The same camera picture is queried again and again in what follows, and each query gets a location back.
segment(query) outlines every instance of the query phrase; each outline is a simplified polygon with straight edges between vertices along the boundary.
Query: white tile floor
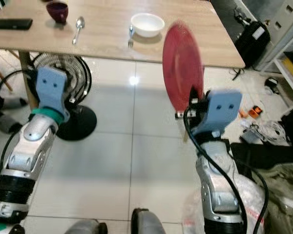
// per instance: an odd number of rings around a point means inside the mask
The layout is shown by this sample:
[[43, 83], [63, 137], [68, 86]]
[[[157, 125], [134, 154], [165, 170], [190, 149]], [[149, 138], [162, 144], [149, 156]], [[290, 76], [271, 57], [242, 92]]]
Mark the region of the white tile floor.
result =
[[[6, 75], [19, 62], [0, 50], [0, 69]], [[78, 142], [56, 139], [39, 181], [29, 217], [28, 234], [63, 234], [77, 219], [97, 218], [108, 224], [111, 234], [126, 234], [136, 207], [154, 211], [168, 234], [181, 234], [182, 210], [187, 196], [198, 189], [195, 150], [184, 143], [184, 128], [175, 121], [160, 64], [105, 59], [86, 61], [93, 87], [84, 105], [98, 117], [97, 129]], [[236, 81], [229, 69], [206, 68], [205, 91], [210, 88], [241, 90], [241, 108], [260, 106], [259, 121], [278, 120], [288, 109], [278, 95], [263, 89], [266, 78], [246, 71]], [[137, 85], [130, 81], [139, 80]], [[293, 92], [280, 80], [293, 105]], [[24, 96], [22, 79], [10, 81]], [[29, 108], [10, 112], [26, 121]], [[237, 142], [243, 128], [237, 118], [224, 134]], [[7, 135], [0, 133], [0, 151]]]

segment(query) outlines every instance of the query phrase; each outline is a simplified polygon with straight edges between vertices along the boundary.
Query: fan base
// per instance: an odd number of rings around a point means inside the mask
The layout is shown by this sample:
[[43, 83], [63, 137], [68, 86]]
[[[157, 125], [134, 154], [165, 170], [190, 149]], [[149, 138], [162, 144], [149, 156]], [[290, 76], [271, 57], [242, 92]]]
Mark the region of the fan base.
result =
[[97, 126], [97, 116], [88, 107], [78, 105], [70, 111], [70, 119], [63, 123], [57, 136], [63, 140], [82, 140], [89, 136]]

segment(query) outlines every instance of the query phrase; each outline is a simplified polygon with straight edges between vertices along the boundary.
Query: white bowl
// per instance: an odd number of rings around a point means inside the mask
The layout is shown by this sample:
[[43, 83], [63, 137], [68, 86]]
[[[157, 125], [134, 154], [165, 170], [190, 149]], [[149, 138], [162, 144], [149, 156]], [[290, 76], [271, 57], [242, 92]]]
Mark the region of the white bowl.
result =
[[149, 13], [134, 15], [131, 17], [131, 24], [135, 32], [145, 38], [158, 35], [165, 26], [162, 18]]

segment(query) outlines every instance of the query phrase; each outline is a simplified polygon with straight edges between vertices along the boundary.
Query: smartphone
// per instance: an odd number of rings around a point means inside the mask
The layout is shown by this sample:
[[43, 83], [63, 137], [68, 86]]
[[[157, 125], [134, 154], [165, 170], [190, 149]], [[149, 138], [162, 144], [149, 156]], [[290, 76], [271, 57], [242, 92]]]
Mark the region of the smartphone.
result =
[[32, 19], [0, 19], [0, 29], [28, 30]]

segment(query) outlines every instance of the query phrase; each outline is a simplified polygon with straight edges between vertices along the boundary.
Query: fork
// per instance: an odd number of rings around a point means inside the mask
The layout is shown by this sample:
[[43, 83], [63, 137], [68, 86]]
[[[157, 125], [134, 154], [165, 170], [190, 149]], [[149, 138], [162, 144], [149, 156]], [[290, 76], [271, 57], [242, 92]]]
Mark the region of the fork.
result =
[[134, 30], [132, 25], [129, 27], [129, 40], [128, 40], [128, 48], [131, 49], [133, 47], [133, 39], [132, 36], [134, 34]]

